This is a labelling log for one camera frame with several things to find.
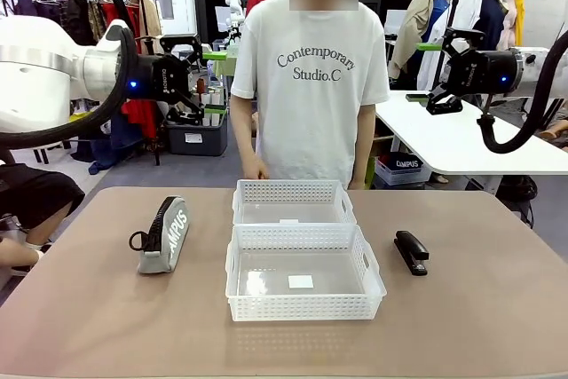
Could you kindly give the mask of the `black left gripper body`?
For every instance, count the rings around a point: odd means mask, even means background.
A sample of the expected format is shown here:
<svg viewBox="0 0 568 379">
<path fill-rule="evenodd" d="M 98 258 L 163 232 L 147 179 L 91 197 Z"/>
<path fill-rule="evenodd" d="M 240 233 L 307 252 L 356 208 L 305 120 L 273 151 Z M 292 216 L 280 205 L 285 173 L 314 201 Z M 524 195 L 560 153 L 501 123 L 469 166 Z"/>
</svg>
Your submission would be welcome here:
<svg viewBox="0 0 568 379">
<path fill-rule="evenodd" d="M 188 100 L 189 64 L 174 55 L 138 55 L 127 82 L 128 99 Z"/>
</svg>

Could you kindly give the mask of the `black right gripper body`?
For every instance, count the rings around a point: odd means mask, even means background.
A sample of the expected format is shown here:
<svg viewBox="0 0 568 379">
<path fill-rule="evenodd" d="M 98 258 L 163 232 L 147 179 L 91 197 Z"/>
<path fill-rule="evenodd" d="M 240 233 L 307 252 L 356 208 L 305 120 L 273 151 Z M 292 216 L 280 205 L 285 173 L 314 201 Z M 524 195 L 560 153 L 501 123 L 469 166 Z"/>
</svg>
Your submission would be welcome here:
<svg viewBox="0 0 568 379">
<path fill-rule="evenodd" d="M 447 89 L 453 95 L 505 94 L 521 81 L 521 53 L 475 51 L 458 53 L 448 60 Z"/>
</svg>

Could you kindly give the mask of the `person's right hand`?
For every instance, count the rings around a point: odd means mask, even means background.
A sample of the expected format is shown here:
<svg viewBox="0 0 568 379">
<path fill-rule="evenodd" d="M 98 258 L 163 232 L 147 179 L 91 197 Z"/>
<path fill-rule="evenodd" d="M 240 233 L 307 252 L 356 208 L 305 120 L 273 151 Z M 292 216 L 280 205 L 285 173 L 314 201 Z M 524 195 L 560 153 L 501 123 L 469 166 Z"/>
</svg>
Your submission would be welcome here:
<svg viewBox="0 0 568 379">
<path fill-rule="evenodd" d="M 269 179 L 269 171 L 264 162 L 257 156 L 252 156 L 242 164 L 243 176 L 245 179 L 261 180 Z"/>
</svg>

